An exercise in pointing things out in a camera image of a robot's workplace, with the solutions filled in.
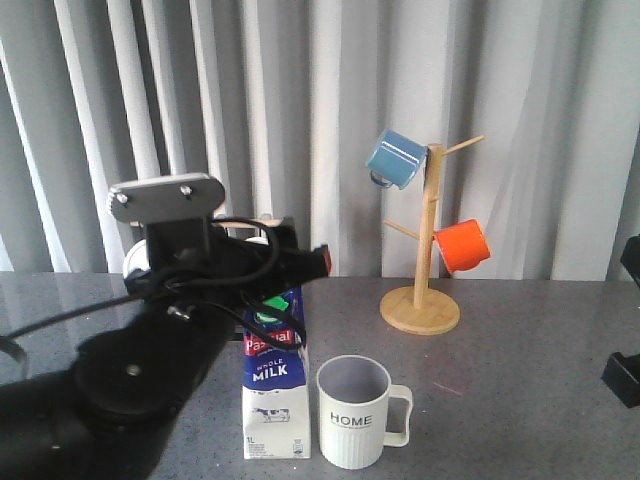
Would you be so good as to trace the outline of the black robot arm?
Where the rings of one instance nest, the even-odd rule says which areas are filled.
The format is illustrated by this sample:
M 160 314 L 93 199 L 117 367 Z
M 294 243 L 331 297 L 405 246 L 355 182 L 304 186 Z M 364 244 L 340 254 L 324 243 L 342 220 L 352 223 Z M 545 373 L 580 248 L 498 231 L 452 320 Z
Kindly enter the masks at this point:
M 82 342 L 65 370 L 2 387 L 3 478 L 147 478 L 242 313 L 330 272 L 328 249 L 300 250 L 289 225 L 263 245 L 224 225 L 147 225 L 150 267 L 121 297 L 139 305 L 128 325 Z

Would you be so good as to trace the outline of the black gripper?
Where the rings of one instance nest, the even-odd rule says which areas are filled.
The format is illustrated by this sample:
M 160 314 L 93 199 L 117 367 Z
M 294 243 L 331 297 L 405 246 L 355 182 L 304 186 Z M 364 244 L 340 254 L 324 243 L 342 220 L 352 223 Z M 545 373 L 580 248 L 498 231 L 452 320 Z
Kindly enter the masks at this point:
M 240 287 L 275 275 L 275 286 L 287 291 L 331 274 L 327 244 L 301 249 L 294 219 L 284 217 L 256 244 L 230 236 L 217 237 L 206 226 L 209 216 L 147 224 L 144 232 L 150 269 L 125 277 L 131 294 L 162 292 L 184 299 L 235 300 Z

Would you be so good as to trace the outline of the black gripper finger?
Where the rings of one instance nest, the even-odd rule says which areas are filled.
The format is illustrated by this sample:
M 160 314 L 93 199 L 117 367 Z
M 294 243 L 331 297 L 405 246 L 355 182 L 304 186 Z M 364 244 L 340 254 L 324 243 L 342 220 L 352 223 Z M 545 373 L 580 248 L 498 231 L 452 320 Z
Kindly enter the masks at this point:
M 627 240 L 620 262 L 637 287 L 640 287 L 640 235 Z
M 639 406 L 639 355 L 625 357 L 620 352 L 607 359 L 602 381 L 627 407 Z

